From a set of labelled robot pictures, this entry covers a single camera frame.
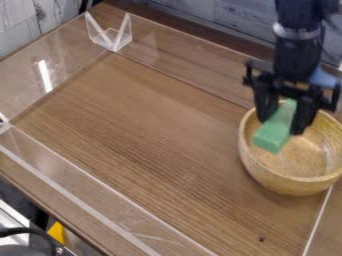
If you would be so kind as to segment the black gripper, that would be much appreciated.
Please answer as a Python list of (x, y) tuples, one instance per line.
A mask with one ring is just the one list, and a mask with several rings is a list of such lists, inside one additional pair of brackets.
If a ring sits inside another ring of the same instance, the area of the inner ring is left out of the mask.
[[(331, 112), (336, 111), (342, 93), (342, 79), (326, 73), (320, 67), (316, 67), (308, 80), (302, 83), (318, 87), (322, 91), (328, 90), (331, 92), (330, 98), (322, 94), (304, 95), (308, 89), (299, 87), (298, 81), (292, 82), (275, 76), (271, 62), (247, 61), (244, 66), (243, 84), (254, 88), (256, 117), (262, 123), (278, 110), (279, 95), (291, 99), (299, 98), (290, 128), (292, 135), (300, 135), (304, 132), (312, 123), (319, 108)], [(268, 88), (263, 85), (256, 86), (258, 82), (263, 82)]]

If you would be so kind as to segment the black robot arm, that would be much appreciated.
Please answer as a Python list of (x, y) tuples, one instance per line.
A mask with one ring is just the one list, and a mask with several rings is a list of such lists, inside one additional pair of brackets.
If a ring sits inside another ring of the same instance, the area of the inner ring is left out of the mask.
[(252, 88), (258, 120), (270, 120), (282, 97), (296, 102), (292, 135), (304, 132), (320, 110), (338, 107), (342, 80), (322, 70), (320, 59), (324, 27), (340, 10), (340, 0), (275, 0), (274, 59), (246, 62), (243, 84)]

